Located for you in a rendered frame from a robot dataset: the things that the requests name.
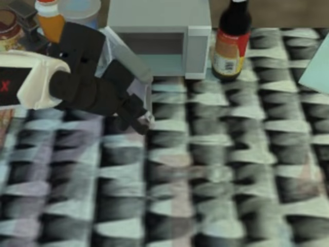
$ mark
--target table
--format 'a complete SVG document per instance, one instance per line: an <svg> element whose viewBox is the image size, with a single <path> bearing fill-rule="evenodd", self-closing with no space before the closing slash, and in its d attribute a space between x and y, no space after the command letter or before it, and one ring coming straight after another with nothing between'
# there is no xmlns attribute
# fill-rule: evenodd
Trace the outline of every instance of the table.
<svg viewBox="0 0 329 247"><path fill-rule="evenodd" d="M211 32L207 0L111 0L107 24L154 76L204 79Z"/></svg>
<svg viewBox="0 0 329 247"><path fill-rule="evenodd" d="M233 83L210 63L156 81L147 137L79 111L15 116L0 245L329 246L329 105L296 83L327 32L252 30Z"/></svg>

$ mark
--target checkered tablecloth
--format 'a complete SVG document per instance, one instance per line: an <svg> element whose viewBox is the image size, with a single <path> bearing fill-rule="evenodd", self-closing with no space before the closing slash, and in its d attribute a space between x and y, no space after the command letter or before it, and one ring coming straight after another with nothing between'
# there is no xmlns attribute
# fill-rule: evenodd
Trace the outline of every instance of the checkered tablecloth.
<svg viewBox="0 0 329 247"><path fill-rule="evenodd" d="M254 29L237 81L154 82L146 137L17 110L0 247L329 246L329 97L296 83L326 33Z"/></svg>

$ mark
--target barcode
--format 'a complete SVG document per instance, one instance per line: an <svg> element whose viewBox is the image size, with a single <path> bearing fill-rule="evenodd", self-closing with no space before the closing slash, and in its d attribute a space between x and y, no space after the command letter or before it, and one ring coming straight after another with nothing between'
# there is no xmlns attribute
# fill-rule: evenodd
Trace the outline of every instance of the barcode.
<svg viewBox="0 0 329 247"><path fill-rule="evenodd" d="M233 70L233 69L234 69L234 63L232 62L225 63L225 70Z"/></svg>

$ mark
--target brown jar lid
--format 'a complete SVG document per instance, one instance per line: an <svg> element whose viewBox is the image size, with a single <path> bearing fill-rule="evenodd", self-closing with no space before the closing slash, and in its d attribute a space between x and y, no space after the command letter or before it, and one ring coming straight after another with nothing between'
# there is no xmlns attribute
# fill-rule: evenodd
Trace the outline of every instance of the brown jar lid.
<svg viewBox="0 0 329 247"><path fill-rule="evenodd" d="M12 30L17 24L16 14L7 9L0 9L0 33Z"/></svg>

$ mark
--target blue container lid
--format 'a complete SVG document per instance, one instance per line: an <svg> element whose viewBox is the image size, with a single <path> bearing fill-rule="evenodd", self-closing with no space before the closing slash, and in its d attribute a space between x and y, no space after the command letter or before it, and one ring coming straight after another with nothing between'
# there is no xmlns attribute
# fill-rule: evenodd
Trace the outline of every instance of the blue container lid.
<svg viewBox="0 0 329 247"><path fill-rule="evenodd" d="M101 8L100 0L61 0L58 11L70 20L87 19L97 15Z"/></svg>

